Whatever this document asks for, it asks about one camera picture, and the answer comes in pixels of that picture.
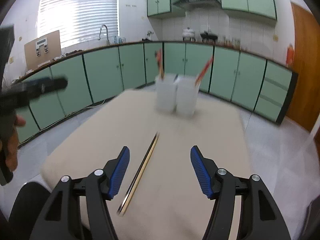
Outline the person's left hand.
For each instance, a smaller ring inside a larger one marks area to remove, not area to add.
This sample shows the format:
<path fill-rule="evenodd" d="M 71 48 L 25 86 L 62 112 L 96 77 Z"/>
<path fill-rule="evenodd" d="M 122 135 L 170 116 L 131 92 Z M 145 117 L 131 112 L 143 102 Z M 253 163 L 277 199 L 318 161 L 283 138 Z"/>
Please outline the person's left hand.
<path fill-rule="evenodd" d="M 5 153 L 5 164 L 11 172 L 14 172 L 18 165 L 17 152 L 19 146 L 19 138 L 17 128 L 24 127 L 25 124 L 25 119 L 20 115 L 16 115 L 14 124 L 11 128 L 9 128 L 10 137 L 6 139 L 5 142 L 1 141 L 1 150 L 2 148 L 4 148 Z"/>

